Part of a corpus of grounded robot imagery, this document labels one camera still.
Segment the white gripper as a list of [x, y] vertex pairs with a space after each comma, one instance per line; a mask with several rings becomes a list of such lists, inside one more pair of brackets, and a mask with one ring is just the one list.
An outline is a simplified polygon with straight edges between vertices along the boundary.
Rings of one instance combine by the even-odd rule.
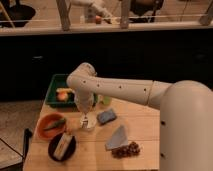
[[94, 96], [92, 93], [76, 92], [74, 102], [80, 112], [82, 112], [83, 114], [87, 114], [92, 109]]

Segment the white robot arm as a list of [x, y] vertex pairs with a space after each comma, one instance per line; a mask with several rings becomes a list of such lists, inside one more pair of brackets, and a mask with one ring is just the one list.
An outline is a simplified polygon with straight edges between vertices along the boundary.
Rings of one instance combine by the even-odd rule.
[[67, 77], [84, 113], [96, 93], [160, 111], [159, 171], [213, 171], [213, 90], [192, 80], [101, 78], [84, 62]]

